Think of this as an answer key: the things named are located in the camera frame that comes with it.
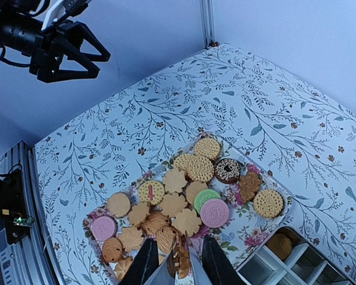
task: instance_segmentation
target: cookie with pink stripe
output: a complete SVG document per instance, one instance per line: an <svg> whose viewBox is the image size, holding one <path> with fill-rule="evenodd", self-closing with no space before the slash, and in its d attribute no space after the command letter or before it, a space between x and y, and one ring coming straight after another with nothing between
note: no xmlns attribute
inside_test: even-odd
<svg viewBox="0 0 356 285"><path fill-rule="evenodd" d="M91 232L95 239L104 242L112 238L117 230L116 222L108 216L102 216L95 219L91 225Z"/></svg>
<svg viewBox="0 0 356 285"><path fill-rule="evenodd" d="M202 222L212 229L223 226L229 218L230 209L221 199L210 199L202 206Z"/></svg>

